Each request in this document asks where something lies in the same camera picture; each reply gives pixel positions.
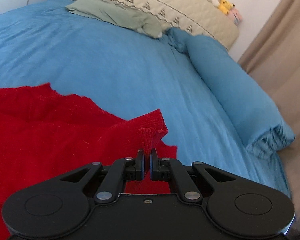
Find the red knit sweater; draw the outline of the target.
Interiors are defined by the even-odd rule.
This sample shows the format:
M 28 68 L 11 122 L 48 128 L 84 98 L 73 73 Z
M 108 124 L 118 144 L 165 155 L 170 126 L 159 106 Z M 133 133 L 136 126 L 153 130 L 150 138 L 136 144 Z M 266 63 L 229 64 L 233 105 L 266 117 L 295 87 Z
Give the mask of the red knit sweater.
M 127 121 L 47 83 L 0 88 L 0 239 L 10 235 L 1 208 L 11 194 L 95 161 L 136 157 L 138 150 L 176 158 L 177 147 L 162 141 L 167 133 L 159 110 Z

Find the blue pillow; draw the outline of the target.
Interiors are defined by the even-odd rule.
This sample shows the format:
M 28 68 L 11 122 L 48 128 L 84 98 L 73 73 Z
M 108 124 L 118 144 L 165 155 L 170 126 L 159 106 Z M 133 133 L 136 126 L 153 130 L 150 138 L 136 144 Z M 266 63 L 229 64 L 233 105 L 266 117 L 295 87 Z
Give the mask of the blue pillow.
M 261 159 L 288 147 L 295 134 L 275 102 L 218 41 L 171 28 L 173 46 L 189 59 L 214 94 L 247 152 Z

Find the blue bed cover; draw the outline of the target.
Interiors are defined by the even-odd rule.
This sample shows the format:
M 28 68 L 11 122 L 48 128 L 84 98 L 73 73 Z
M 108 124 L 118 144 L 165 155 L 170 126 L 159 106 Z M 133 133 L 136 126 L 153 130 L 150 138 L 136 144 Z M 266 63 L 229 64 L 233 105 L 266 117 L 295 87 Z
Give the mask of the blue bed cover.
M 228 115 L 189 56 L 167 33 L 153 39 L 67 11 L 48 0 L 0 15 L 0 88 L 49 83 L 123 119 L 161 110 L 185 165 L 212 166 L 289 194 L 278 152 L 247 152 Z

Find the beige curtain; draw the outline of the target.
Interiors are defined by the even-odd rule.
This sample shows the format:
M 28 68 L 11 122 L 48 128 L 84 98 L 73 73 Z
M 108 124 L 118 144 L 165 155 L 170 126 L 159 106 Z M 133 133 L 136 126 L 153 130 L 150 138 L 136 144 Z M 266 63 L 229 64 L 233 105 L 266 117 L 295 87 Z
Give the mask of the beige curtain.
M 300 223 L 300 0 L 279 2 L 239 64 L 275 101 L 296 135 L 279 156 Z

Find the beige quilted headboard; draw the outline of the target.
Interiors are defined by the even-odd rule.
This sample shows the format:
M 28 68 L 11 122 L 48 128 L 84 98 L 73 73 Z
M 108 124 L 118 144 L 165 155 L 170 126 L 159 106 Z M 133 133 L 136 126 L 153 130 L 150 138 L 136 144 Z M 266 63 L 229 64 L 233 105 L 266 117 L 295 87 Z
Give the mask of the beige quilted headboard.
M 167 29 L 179 28 L 191 35 L 206 35 L 230 49 L 238 27 L 207 0 L 111 0 L 155 16 Z

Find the green folded garment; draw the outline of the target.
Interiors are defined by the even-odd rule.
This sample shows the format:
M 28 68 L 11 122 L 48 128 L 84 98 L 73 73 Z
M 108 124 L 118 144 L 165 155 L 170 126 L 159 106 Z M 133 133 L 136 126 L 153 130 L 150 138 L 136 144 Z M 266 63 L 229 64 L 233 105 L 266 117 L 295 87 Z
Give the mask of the green folded garment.
M 115 1 L 77 0 L 67 5 L 66 9 L 70 13 L 111 23 L 152 38 L 162 37 L 161 24 L 155 16 Z

